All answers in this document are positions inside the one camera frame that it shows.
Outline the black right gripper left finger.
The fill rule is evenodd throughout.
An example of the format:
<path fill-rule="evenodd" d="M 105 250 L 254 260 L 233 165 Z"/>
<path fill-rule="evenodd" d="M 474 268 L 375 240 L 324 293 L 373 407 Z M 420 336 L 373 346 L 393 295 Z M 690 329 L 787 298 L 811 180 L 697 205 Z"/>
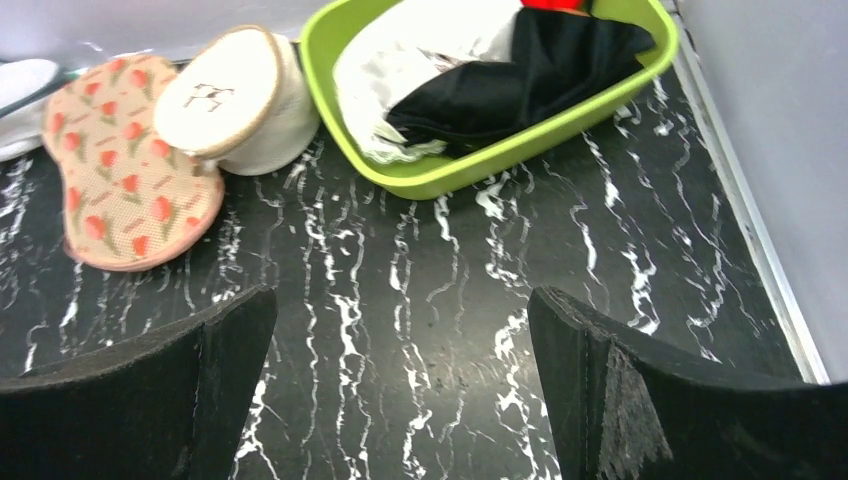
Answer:
<path fill-rule="evenodd" d="M 5 479 L 226 479 L 277 321 L 256 286 L 1 382 Z"/>

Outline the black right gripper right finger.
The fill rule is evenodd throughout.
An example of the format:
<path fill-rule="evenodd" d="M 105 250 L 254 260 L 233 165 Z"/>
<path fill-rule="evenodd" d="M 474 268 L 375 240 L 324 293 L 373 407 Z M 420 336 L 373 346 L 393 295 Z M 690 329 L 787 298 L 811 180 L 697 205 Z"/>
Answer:
<path fill-rule="evenodd" d="M 847 387 L 723 365 L 565 292 L 528 322 L 566 479 L 843 479 Z"/>

